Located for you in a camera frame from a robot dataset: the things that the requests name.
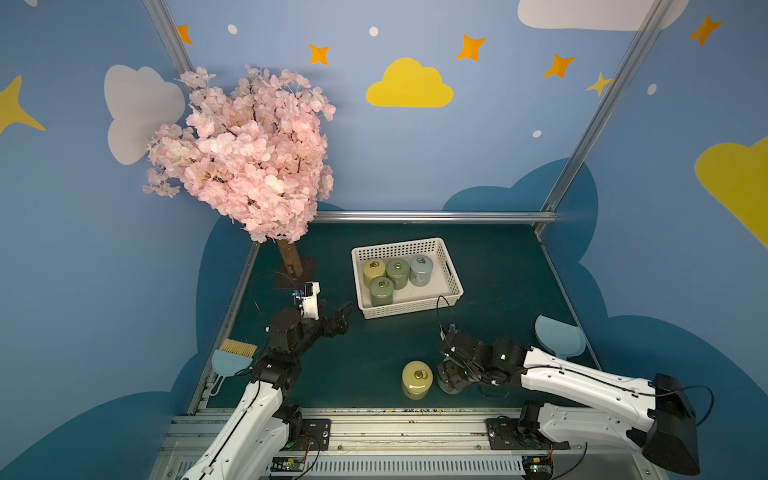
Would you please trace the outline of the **yellow canister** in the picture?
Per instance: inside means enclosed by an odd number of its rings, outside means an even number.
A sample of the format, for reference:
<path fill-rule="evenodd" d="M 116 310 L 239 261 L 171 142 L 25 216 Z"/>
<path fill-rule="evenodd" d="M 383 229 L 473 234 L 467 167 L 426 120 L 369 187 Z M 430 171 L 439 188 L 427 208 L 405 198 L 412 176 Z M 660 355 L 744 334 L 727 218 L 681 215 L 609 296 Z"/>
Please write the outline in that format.
<path fill-rule="evenodd" d="M 423 361 L 407 363 L 401 373 L 401 387 L 410 400 L 421 400 L 429 392 L 434 381 L 430 367 Z"/>

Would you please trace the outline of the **light blue canister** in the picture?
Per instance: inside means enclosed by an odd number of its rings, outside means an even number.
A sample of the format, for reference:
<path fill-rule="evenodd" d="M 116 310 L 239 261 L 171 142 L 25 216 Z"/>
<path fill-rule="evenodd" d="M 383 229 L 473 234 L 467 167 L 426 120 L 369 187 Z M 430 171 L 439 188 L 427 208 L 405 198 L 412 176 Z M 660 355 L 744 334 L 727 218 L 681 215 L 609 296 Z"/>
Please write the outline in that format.
<path fill-rule="evenodd" d="M 410 282 L 417 287 L 428 285 L 431 280 L 433 267 L 433 261 L 429 256 L 415 256 L 410 261 Z"/>

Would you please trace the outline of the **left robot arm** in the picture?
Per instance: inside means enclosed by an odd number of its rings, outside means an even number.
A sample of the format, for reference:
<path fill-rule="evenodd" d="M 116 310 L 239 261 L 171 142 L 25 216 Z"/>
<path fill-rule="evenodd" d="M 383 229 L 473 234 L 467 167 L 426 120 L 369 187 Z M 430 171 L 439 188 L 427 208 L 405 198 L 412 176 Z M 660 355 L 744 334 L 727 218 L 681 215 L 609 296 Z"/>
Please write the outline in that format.
<path fill-rule="evenodd" d="M 280 311 L 269 328 L 266 349 L 249 369 L 241 400 L 185 479 L 259 479 L 275 455 L 302 433 L 301 408 L 285 397 L 301 372 L 300 357 L 321 337 L 348 331 L 352 304 L 329 315 L 307 317 L 298 308 Z"/>

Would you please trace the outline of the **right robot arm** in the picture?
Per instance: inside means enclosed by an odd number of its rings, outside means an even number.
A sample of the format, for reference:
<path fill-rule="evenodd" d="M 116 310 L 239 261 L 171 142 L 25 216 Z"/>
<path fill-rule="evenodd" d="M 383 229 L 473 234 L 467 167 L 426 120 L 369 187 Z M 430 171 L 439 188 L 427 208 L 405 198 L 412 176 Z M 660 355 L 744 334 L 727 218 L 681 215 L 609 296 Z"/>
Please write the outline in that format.
<path fill-rule="evenodd" d="M 489 420 L 492 448 L 612 445 L 676 474 L 700 474 L 698 419 L 677 379 L 611 375 L 509 339 L 488 346 L 453 327 L 441 328 L 440 337 L 444 360 L 438 384 L 447 394 L 472 385 L 521 388 L 578 405 L 529 401 L 516 419 Z"/>

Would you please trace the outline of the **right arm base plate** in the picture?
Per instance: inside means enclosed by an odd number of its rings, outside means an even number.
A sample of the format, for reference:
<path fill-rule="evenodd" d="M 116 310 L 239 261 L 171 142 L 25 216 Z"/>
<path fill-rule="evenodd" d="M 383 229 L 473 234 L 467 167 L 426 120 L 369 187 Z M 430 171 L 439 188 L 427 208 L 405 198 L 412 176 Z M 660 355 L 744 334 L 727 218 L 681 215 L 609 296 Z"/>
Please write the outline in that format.
<path fill-rule="evenodd" d="M 555 442 L 538 430 L 535 421 L 506 416 L 487 418 L 486 435 L 492 450 L 569 450 L 568 442 Z"/>

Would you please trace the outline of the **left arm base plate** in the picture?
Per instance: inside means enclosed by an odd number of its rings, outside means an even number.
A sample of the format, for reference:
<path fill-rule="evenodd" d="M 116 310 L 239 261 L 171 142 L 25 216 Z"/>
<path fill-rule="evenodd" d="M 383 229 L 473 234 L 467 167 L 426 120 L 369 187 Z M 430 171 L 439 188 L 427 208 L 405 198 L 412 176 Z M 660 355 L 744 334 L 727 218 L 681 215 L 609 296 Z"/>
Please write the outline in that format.
<path fill-rule="evenodd" d="M 291 427 L 287 451 L 327 451 L 332 421 L 328 418 L 303 419 L 300 427 Z"/>

